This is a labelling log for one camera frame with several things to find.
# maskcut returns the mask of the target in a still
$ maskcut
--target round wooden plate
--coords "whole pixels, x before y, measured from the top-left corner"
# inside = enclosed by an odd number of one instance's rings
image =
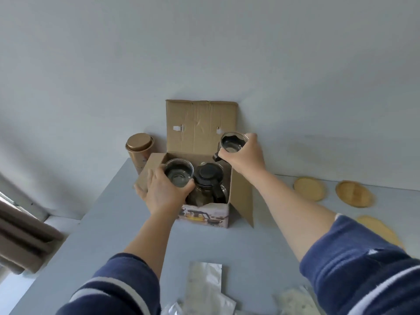
[[[355,181],[339,182],[336,186],[336,193],[341,201],[356,208],[371,207],[375,201],[373,194]]]
[[[327,193],[322,181],[312,177],[299,177],[293,183],[293,189],[307,200],[321,201]]]
[[[386,224],[383,223],[381,220],[371,217],[370,215],[361,215],[356,219],[356,221],[363,224],[365,227],[375,232],[379,236],[383,237],[389,243],[398,245],[400,248],[405,250],[404,245],[402,244],[398,236],[395,234],[395,232],[392,231],[388,226],[386,226]]]

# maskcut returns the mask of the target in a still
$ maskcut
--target brown curtain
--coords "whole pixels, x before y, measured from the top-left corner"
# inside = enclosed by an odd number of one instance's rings
[[[15,274],[37,272],[63,235],[48,224],[0,201],[0,264]]]

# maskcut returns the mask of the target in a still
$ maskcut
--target table surface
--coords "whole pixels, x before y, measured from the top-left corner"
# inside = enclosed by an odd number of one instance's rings
[[[95,270],[134,238],[149,217],[149,211],[132,188],[136,177],[128,159],[12,315],[53,315]],[[295,180],[279,178],[288,185]],[[328,189],[327,198],[322,201],[325,206],[351,217],[360,214],[379,217],[400,235],[409,253],[420,252],[416,223],[420,218],[418,191],[369,186],[378,200],[375,206],[361,210],[338,199],[334,192],[336,182],[325,184]],[[190,261],[222,264],[222,292],[237,301],[237,309],[258,314],[275,314],[272,295],[306,283],[296,258],[256,191],[255,227],[250,227],[236,211],[231,212],[230,219],[227,229],[187,221],[174,223],[160,279],[162,306],[183,299]]]

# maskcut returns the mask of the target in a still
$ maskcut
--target black teapot lid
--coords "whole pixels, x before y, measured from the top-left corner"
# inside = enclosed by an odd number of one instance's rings
[[[223,169],[215,163],[206,163],[198,166],[194,172],[194,180],[197,185],[211,187],[220,184],[223,180]]]

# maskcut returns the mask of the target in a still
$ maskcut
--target cardboard box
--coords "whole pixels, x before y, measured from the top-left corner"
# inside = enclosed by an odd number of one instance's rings
[[[167,153],[152,153],[136,183],[147,189],[147,170],[155,169],[172,158],[189,160],[194,168],[202,162],[214,162],[218,142],[225,132],[236,131],[238,104],[231,101],[166,101]],[[223,185],[229,191],[227,204],[183,205],[180,219],[204,225],[228,227],[229,208],[233,206],[251,226],[252,186],[231,166],[220,161],[224,169]]]

